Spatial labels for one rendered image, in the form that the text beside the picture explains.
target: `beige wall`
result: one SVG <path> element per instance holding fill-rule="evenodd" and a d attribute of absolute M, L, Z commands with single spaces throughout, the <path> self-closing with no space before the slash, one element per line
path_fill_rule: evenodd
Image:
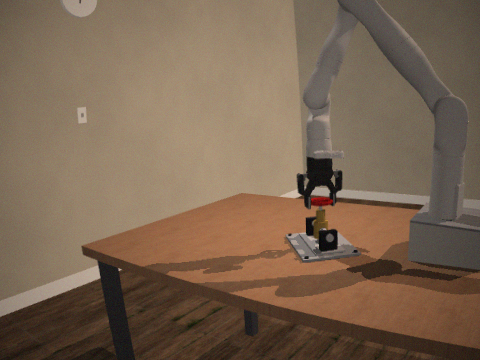
<path fill-rule="evenodd" d="M 3 0 L 0 299 L 94 266 L 82 244 L 293 190 L 297 66 L 291 0 Z"/>
<path fill-rule="evenodd" d="M 338 4 L 334 0 L 294 3 L 303 92 Z M 379 3 L 415 39 L 450 90 L 466 102 L 470 122 L 465 198 L 480 199 L 480 2 Z M 331 94 L 333 149 L 345 152 L 345 159 L 335 160 L 334 167 L 343 170 L 344 188 L 430 195 L 433 115 L 361 24 Z M 302 103 L 303 129 L 307 114 Z"/>

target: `wooden table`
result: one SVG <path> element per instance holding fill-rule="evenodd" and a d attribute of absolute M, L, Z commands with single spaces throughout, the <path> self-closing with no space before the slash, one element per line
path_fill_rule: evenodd
<path fill-rule="evenodd" d="M 314 210 L 303 200 L 240 194 L 82 247 L 98 260 L 118 359 L 133 359 L 118 268 L 245 310 L 443 356 L 480 359 L 480 272 L 408 261 L 416 210 L 326 209 L 362 255 L 302 263 L 286 241 Z"/>

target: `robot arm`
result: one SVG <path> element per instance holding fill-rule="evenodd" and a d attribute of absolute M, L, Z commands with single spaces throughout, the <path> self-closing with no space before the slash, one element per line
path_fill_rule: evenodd
<path fill-rule="evenodd" d="M 328 92 L 338 74 L 346 46 L 358 19 L 383 54 L 418 91 L 434 114 L 434 156 L 429 214 L 434 219 L 458 218 L 463 210 L 463 164 L 468 124 L 465 103 L 442 83 L 415 41 L 376 0 L 338 0 L 338 2 L 340 8 L 334 28 L 322 48 L 317 67 L 304 93 L 305 104 L 310 109 L 307 121 L 307 177 L 310 180 L 309 173 L 325 172 L 313 160 L 310 160 L 312 168 L 309 169 L 309 158 L 339 157 L 336 155 L 337 152 L 331 150 Z M 315 187 L 314 184 L 309 185 L 307 190 Z M 305 196 L 309 197 L 310 194 L 311 191 L 305 192 Z"/>

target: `baseboard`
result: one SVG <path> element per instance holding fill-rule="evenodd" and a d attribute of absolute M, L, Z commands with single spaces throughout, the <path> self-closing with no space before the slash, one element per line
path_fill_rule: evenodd
<path fill-rule="evenodd" d="M 315 189 L 313 194 L 316 196 L 328 196 L 328 189 Z M 282 197 L 298 198 L 300 197 L 300 194 L 296 190 L 294 190 L 283 194 Z M 429 196 L 390 194 L 357 190 L 342 190 L 341 193 L 339 193 L 339 197 L 345 199 L 373 200 L 417 205 L 424 205 L 428 202 L 429 199 Z M 465 207 L 468 208 L 480 209 L 480 200 L 464 200 L 463 204 Z M 1 300 L 0 317 L 10 314 L 14 311 L 23 309 L 27 306 L 39 303 L 51 297 L 60 295 L 64 292 L 73 290 L 79 286 L 88 284 L 98 279 L 100 279 L 100 273 L 98 271 L 98 267 L 95 266 L 93 268 L 81 271 L 77 274 L 67 276 L 63 279 L 53 281 L 49 284 L 12 296 L 5 300 Z"/>

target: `black table leg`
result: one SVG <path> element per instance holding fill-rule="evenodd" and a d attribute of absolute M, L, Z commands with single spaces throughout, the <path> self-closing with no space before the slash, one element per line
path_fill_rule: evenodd
<path fill-rule="evenodd" d="M 120 284 L 120 274 L 116 267 L 100 261 L 98 267 L 117 359 L 135 360 L 123 301 L 122 285 Z"/>
<path fill-rule="evenodd" d="M 250 336 L 258 334 L 258 315 L 257 313 L 244 310 L 245 316 L 245 333 Z"/>

